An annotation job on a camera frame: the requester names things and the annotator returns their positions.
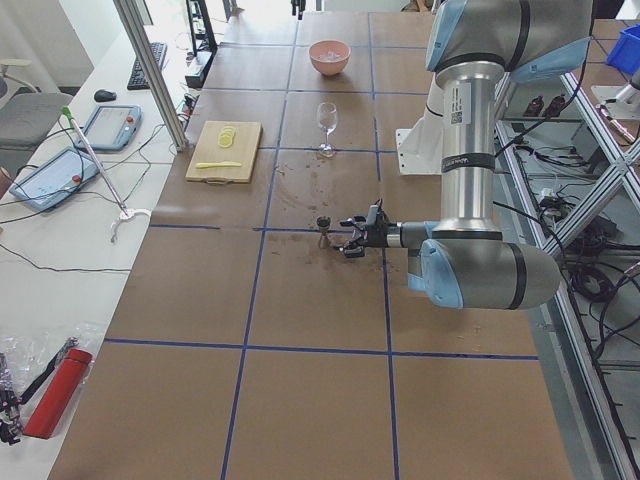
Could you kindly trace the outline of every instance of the yellow knife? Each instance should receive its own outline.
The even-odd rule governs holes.
[[[204,162],[204,163],[196,163],[196,168],[215,168],[215,167],[241,167],[242,164],[240,162]]]

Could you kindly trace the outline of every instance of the wine glass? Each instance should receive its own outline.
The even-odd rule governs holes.
[[[331,158],[335,155],[336,151],[329,143],[329,134],[333,132],[338,126],[338,109],[333,103],[323,102],[318,105],[318,111],[316,112],[316,120],[318,126],[324,131],[326,135],[325,143],[318,147],[318,153],[323,157]]]

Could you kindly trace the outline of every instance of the chair seat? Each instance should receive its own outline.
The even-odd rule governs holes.
[[[0,109],[0,148],[35,148],[73,97],[66,93],[22,93]]]

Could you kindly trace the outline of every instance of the wine glass base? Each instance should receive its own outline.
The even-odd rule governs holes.
[[[331,158],[336,154],[336,151],[331,145],[323,143],[322,145],[320,145],[320,147],[318,147],[317,153],[321,157]]]

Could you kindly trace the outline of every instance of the pink bowl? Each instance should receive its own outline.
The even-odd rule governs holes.
[[[309,47],[311,63],[316,70],[328,77],[344,70],[350,56],[349,46],[337,40],[324,40]]]

